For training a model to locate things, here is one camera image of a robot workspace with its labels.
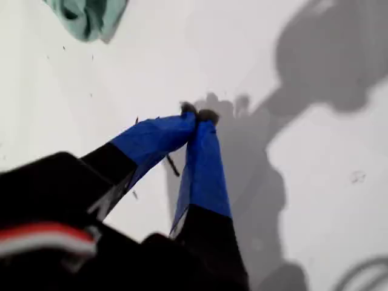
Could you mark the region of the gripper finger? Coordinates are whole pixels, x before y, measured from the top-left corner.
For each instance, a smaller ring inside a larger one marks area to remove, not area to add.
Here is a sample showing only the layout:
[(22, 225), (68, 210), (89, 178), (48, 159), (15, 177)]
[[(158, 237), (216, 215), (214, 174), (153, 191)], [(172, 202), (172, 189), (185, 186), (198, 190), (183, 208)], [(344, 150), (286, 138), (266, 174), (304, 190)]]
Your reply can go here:
[(219, 116), (200, 110), (186, 148), (173, 222), (175, 239), (219, 273), (244, 273), (233, 226), (216, 125)]
[(112, 184), (106, 194), (93, 200), (87, 212), (104, 220), (150, 169), (187, 143), (196, 129), (197, 116), (195, 106), (184, 102), (179, 115), (140, 121), (84, 155), (81, 160)]

